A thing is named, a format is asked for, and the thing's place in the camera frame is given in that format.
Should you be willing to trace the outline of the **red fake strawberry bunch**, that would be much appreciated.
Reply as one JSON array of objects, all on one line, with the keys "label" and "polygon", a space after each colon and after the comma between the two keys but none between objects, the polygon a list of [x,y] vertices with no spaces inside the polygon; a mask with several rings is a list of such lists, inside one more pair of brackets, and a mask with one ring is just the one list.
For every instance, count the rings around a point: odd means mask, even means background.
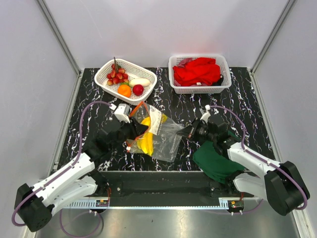
[{"label": "red fake strawberry bunch", "polygon": [[106,74],[108,86],[116,85],[116,84],[129,84],[129,75],[126,73],[126,70],[121,67],[116,58],[114,58],[114,62],[111,65],[110,73]]}]

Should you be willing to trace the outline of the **yellow fake banana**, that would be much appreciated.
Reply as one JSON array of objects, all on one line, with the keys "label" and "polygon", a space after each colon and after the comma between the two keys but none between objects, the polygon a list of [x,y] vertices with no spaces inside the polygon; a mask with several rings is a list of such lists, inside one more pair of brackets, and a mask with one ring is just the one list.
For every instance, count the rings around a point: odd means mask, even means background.
[{"label": "yellow fake banana", "polygon": [[[165,123],[167,120],[167,116],[165,114],[162,115],[161,123]],[[142,125],[150,126],[150,117],[146,117],[141,122]],[[154,152],[153,147],[153,134],[151,132],[146,132],[142,138],[137,141],[138,149],[141,149],[143,153],[152,156]]]}]

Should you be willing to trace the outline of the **orange fake fruit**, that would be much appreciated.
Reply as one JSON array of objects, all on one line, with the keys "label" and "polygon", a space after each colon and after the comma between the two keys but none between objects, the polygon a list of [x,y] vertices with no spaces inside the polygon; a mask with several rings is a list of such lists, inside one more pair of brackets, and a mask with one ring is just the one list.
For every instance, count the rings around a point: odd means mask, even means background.
[{"label": "orange fake fruit", "polygon": [[126,84],[122,84],[119,86],[118,90],[117,90],[118,94],[130,98],[131,96],[131,88],[126,85]]}]

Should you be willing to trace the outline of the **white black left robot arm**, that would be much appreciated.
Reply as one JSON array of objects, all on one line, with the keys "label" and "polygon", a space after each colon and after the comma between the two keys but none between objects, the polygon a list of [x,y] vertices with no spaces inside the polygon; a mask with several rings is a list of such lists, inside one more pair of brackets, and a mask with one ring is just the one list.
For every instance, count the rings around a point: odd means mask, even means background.
[{"label": "white black left robot arm", "polygon": [[19,215],[23,226],[36,232],[77,199],[104,195],[107,180],[98,172],[99,165],[124,141],[135,140],[147,130],[148,126],[135,119],[120,122],[113,130],[100,130],[68,164],[33,186],[21,185],[16,193],[14,215]]}]

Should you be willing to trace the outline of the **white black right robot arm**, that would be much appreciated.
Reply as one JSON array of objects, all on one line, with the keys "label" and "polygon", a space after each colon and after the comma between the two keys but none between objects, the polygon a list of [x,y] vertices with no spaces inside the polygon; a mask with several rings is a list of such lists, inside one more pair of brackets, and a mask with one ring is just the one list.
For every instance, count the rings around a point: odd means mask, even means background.
[{"label": "white black right robot arm", "polygon": [[211,142],[217,154],[252,172],[250,175],[237,171],[227,177],[225,191],[229,196],[234,197],[241,192],[257,196],[282,216],[307,206],[310,194],[296,165],[269,159],[248,148],[229,133],[221,116],[196,118],[177,134]]}]

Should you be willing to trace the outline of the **red fake apple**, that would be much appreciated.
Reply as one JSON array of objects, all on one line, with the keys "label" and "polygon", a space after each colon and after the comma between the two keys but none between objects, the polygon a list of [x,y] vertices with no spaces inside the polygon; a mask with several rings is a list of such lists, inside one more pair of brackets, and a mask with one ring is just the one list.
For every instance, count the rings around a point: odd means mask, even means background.
[{"label": "red fake apple", "polygon": [[133,93],[136,95],[136,96],[141,96],[144,92],[144,87],[140,84],[137,84],[133,87]]}]

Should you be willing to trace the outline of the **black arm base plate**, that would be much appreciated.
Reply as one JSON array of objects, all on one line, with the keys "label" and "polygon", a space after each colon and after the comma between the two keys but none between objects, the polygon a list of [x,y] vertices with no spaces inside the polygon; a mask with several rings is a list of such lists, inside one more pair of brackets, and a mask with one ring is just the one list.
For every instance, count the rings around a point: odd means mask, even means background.
[{"label": "black arm base plate", "polygon": [[101,173],[111,189],[112,208],[203,208],[220,205],[219,199],[240,199],[203,172]]}]

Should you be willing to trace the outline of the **clear zip top bag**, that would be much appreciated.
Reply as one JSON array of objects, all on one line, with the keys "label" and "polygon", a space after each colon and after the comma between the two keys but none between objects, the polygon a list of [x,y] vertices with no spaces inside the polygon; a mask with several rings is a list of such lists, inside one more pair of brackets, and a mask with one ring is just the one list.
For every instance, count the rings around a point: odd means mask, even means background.
[{"label": "clear zip top bag", "polygon": [[[183,129],[184,126],[176,123],[169,117],[167,117],[165,123],[161,123],[163,114],[164,113],[156,109],[154,106],[141,102],[131,112],[130,117],[140,124],[143,119],[150,117],[150,126],[148,126],[149,129],[147,132],[151,132],[153,134],[154,147],[153,155],[150,157],[156,160],[172,163],[176,159],[179,143],[181,141],[181,136],[177,135],[177,132]],[[136,142],[138,139],[142,138],[143,135],[135,140],[127,140],[128,152],[145,154],[141,149],[138,149]]]}]

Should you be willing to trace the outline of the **pale cream fake food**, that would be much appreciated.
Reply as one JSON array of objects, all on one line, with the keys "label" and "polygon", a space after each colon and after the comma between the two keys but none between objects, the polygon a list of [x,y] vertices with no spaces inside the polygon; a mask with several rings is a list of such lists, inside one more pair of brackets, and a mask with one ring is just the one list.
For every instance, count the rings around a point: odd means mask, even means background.
[{"label": "pale cream fake food", "polygon": [[129,81],[129,86],[134,87],[136,85],[141,85],[143,87],[150,86],[151,82],[146,78],[134,78]]}]

